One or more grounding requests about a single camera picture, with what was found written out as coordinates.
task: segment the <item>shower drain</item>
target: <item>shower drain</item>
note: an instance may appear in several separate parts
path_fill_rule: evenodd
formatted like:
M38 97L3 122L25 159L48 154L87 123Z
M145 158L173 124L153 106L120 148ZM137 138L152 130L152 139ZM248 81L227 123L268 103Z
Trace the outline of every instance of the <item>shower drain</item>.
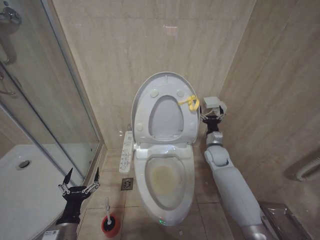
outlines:
M23 161L23 162L21 162L21 163L19 164L19 168L25 169L25 168L28 167L30 164L31 164L31 161L30 161L30 160L25 160L25 161Z
M132 190L134 187L134 178L122 178L121 191L123 190Z

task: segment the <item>label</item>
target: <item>label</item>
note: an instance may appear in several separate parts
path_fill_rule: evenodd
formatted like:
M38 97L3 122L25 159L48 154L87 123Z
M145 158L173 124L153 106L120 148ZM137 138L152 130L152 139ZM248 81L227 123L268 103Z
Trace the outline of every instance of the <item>label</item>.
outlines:
M56 240L58 239L59 230L45 231L42 240Z

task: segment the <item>white toilet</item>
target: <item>white toilet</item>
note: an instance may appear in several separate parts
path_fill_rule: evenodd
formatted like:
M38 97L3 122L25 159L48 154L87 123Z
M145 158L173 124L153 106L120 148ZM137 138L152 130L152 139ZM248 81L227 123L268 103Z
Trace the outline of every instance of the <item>white toilet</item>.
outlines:
M182 76L160 72L142 84L132 105L136 183L145 209L164 226L179 224L193 202L191 144L197 138L200 112L178 103L195 95Z

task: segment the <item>toilet brush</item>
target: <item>toilet brush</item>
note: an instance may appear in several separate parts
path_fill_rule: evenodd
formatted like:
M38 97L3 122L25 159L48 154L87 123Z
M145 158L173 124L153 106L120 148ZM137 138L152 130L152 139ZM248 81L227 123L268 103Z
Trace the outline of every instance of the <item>toilet brush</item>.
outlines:
M106 216L102 221L101 229L107 238L113 238L120 230L120 221L113 213L110 214L109 198L105 198Z

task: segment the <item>toilet lid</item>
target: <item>toilet lid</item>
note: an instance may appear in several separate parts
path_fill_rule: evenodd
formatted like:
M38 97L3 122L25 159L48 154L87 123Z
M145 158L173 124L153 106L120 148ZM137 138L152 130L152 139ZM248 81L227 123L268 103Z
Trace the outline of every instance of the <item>toilet lid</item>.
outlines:
M191 144L198 134L199 109L179 105L195 91L182 76L160 72L149 77L138 90L132 105L131 123L135 143Z

